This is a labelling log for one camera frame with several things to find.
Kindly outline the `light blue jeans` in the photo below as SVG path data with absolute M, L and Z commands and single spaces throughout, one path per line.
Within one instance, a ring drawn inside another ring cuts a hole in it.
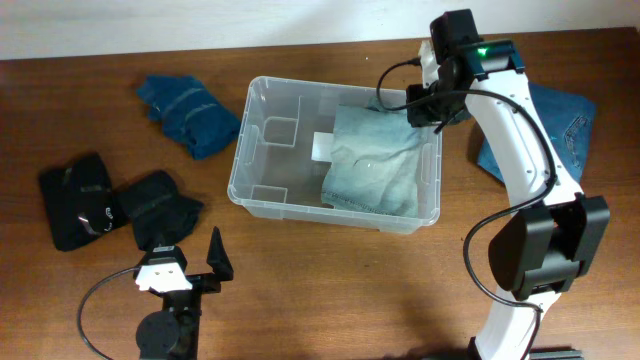
M 321 201 L 338 210 L 415 218 L 423 136 L 407 112 L 368 107 L 336 109 L 331 165 Z

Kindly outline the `black garment with white print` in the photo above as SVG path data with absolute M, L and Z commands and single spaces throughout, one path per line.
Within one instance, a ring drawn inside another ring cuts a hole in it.
M 128 223 L 97 153 L 38 177 L 55 248 L 69 252 Z

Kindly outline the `clear plastic storage container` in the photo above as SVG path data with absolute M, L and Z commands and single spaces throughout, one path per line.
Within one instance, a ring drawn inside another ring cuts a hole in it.
M 421 128 L 418 216 L 334 209 L 321 201 L 328 162 L 311 160 L 315 132 L 333 133 L 340 105 L 368 107 L 368 87 L 261 76 L 249 86 L 228 185 L 229 199 L 253 216 L 291 219 L 411 234 L 440 216 L 442 137 Z

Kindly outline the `dark blue jeans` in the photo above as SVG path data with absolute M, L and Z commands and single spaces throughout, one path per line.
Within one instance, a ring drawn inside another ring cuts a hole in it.
M 580 182 L 587 162 L 596 106 L 587 98 L 529 83 L 533 104 L 563 166 Z

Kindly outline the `teal blue garment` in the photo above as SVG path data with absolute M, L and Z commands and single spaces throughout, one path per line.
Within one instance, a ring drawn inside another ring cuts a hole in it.
M 219 153 L 239 135 L 240 120 L 192 76 L 148 75 L 136 95 L 149 107 L 149 119 L 195 160 Z

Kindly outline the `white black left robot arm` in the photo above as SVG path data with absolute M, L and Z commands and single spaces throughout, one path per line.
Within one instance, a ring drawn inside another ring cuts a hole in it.
M 206 257 L 207 273 L 186 273 L 187 260 L 176 245 L 147 252 L 134 272 L 139 290 L 162 299 L 162 309 L 147 315 L 136 330 L 142 360 L 192 360 L 197 357 L 201 300 L 234 278 L 220 230 L 214 228 Z

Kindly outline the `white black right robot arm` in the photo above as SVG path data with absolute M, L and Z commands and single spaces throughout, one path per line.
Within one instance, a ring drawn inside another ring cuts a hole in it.
M 509 198 L 499 212 L 505 225 L 488 248 L 497 283 L 489 316 L 460 357 L 578 359 L 578 350 L 533 344 L 549 308 L 588 273 L 610 220 L 608 205 L 585 195 L 564 167 L 513 42 L 484 40 L 468 9 L 439 16 L 430 32 L 417 58 L 422 82 L 407 90 L 408 121 L 440 131 L 474 118 Z

